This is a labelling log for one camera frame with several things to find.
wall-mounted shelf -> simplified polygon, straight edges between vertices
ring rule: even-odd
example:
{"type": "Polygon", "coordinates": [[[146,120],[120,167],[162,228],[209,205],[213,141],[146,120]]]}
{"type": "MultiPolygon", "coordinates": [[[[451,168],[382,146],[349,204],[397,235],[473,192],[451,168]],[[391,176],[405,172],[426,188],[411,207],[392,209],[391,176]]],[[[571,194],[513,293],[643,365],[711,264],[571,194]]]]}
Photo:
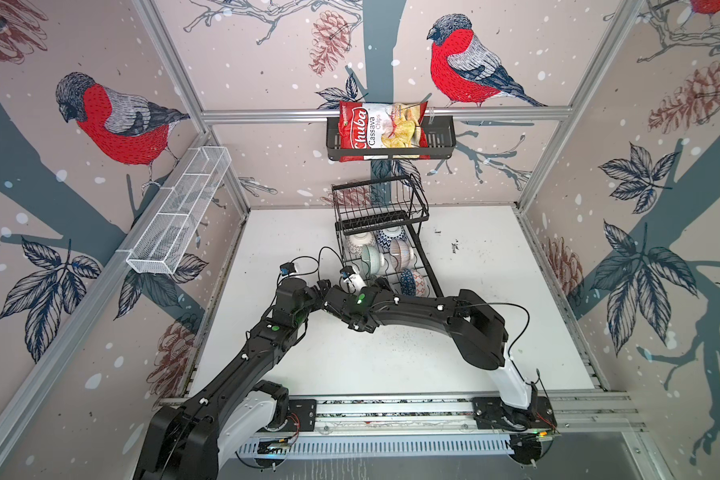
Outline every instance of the wall-mounted shelf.
{"type": "Polygon", "coordinates": [[[230,167],[224,147],[201,147],[171,187],[126,262],[139,274],[173,274],[230,167]]]}

black wire basket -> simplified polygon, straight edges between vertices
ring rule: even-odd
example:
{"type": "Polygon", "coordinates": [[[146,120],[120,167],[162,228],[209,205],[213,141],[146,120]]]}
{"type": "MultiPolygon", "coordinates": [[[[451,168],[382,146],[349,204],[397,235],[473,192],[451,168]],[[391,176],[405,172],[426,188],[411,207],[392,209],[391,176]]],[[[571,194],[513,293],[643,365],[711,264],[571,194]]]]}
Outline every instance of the black wire basket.
{"type": "Polygon", "coordinates": [[[344,264],[355,265],[357,272],[366,281],[384,277],[393,290],[401,294],[401,276],[408,275],[410,278],[413,274],[404,274],[404,271],[412,270],[424,279],[426,286],[424,294],[417,292],[417,295],[443,295],[419,239],[421,222],[429,218],[429,206],[424,192],[411,182],[408,175],[336,185],[332,193],[336,213],[336,241],[344,264]],[[391,254],[389,238],[384,238],[383,233],[383,229],[396,226],[400,226],[402,232],[395,238],[406,243],[412,253],[411,260],[415,255],[415,260],[403,268],[398,268],[399,257],[391,254]],[[353,249],[348,238],[350,235],[368,232],[373,238],[369,246],[373,246],[384,258],[384,267],[375,274],[369,273],[371,266],[363,260],[356,247],[353,249]]]}

bird's red chest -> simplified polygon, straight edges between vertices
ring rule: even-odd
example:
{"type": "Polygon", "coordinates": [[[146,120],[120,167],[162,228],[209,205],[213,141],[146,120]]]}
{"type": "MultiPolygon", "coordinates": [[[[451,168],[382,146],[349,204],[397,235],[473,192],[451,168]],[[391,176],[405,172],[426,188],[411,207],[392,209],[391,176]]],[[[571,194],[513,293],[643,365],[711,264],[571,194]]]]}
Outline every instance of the bird's red chest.
{"type": "Polygon", "coordinates": [[[88,88],[83,102],[88,120],[78,121],[77,124],[112,160],[129,165],[149,164],[168,145],[168,125],[135,137],[108,131],[104,123],[112,115],[112,103],[101,85],[88,88]]]}
{"type": "Polygon", "coordinates": [[[720,0],[691,0],[691,8],[696,13],[715,14],[720,11],[720,0]]]}
{"type": "Polygon", "coordinates": [[[481,104],[486,98],[493,97],[500,91],[465,80],[448,64],[449,55],[461,53],[469,47],[472,35],[471,30],[457,30],[448,37],[442,46],[432,43],[430,72],[434,85],[451,101],[481,104]]]}

bird's head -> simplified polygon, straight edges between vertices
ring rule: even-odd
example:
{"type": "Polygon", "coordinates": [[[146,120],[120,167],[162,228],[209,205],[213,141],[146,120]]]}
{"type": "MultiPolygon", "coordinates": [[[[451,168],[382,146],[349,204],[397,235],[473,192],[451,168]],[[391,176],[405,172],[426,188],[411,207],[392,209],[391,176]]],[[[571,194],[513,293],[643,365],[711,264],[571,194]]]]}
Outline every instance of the bird's head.
{"type": "Polygon", "coordinates": [[[427,40],[432,40],[437,46],[441,47],[451,36],[451,33],[462,29],[472,29],[472,22],[469,21],[467,15],[461,13],[443,15],[430,28],[427,40]]]}
{"type": "Polygon", "coordinates": [[[59,112],[64,121],[75,119],[77,121],[88,120],[85,113],[83,95],[88,88],[96,85],[96,82],[86,74],[73,72],[61,79],[56,86],[56,101],[59,104],[59,112]]]}

dish rack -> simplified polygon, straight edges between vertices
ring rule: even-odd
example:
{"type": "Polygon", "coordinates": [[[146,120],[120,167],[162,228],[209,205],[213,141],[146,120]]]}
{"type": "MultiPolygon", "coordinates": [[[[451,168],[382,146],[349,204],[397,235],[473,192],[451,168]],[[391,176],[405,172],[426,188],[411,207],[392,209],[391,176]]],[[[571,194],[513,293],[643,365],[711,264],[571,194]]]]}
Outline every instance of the dish rack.
{"type": "MultiPolygon", "coordinates": [[[[419,238],[421,222],[429,218],[429,206],[421,188],[409,175],[335,185],[332,193],[336,213],[336,241],[344,264],[354,264],[358,272],[363,272],[362,258],[350,253],[348,236],[372,232],[376,240],[384,228],[401,226],[403,233],[400,237],[407,241],[411,252],[416,255],[415,264],[407,268],[419,272],[425,278],[427,296],[443,296],[419,238]]],[[[384,270],[375,275],[364,275],[363,279],[369,281],[384,277],[396,293],[402,294],[401,272],[395,271],[389,248],[376,242],[376,248],[386,260],[384,270]]]]}

